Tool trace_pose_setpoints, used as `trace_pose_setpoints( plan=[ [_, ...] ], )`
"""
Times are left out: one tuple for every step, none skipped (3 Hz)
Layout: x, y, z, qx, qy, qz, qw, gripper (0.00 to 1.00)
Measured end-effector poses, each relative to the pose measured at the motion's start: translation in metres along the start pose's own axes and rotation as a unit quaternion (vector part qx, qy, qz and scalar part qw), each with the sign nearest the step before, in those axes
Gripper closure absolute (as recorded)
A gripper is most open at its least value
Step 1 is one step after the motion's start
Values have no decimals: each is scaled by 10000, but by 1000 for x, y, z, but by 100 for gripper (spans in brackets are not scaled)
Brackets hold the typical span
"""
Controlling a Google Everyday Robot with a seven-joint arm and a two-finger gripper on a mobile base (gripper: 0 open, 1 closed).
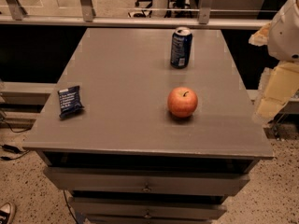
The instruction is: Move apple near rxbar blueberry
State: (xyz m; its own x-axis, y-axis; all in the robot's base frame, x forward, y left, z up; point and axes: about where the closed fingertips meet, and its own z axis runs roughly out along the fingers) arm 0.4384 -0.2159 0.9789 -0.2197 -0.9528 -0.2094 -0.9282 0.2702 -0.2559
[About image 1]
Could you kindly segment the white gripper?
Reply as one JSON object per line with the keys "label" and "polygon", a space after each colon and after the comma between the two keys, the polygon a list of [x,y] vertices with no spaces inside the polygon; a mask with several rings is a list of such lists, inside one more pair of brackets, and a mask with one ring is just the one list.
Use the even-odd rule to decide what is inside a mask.
{"label": "white gripper", "polygon": [[299,90],[298,0],[287,0],[271,23],[250,36],[249,43],[267,45],[269,55],[280,60],[275,68],[263,70],[254,103],[254,118],[273,119]]}

